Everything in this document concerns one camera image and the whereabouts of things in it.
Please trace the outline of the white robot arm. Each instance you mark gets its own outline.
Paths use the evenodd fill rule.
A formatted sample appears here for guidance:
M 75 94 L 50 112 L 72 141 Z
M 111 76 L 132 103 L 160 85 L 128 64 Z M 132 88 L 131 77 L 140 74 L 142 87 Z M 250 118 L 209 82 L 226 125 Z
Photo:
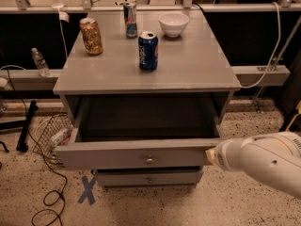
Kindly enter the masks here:
M 222 140 L 206 151 L 226 171 L 241 171 L 273 189 L 301 199 L 301 137 L 279 132 Z

